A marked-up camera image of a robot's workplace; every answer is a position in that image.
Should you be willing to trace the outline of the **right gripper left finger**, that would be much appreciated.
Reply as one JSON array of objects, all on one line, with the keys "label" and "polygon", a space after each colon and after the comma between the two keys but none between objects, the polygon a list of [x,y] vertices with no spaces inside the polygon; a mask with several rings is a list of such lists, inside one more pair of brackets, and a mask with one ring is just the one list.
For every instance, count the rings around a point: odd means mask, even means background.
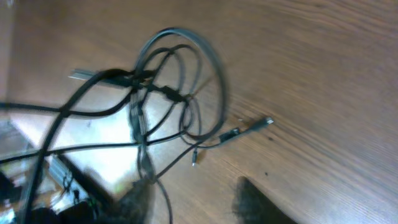
[{"label": "right gripper left finger", "polygon": [[152,187],[148,179],[135,181],[132,189],[110,206],[102,216],[105,224],[145,223],[150,214]]}]

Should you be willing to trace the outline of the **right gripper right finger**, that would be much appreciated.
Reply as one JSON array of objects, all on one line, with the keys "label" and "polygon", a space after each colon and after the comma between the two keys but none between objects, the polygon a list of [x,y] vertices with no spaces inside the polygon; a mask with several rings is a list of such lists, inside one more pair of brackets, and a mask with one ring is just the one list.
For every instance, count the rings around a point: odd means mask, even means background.
[{"label": "right gripper right finger", "polygon": [[232,212],[240,224],[297,224],[245,176],[238,178]]}]

